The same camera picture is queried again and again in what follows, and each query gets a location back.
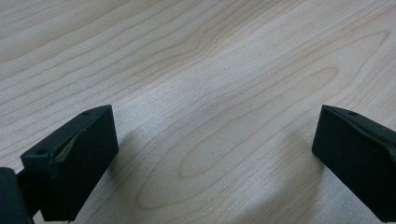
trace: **wooden table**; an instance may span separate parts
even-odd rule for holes
[[[311,146],[323,104],[396,129],[395,4],[1,1],[0,166],[112,104],[76,223],[380,223]]]

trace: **table surface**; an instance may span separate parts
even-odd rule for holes
[[[113,105],[76,223],[380,223],[311,146],[321,105],[396,129],[395,5],[1,1],[0,166]]]

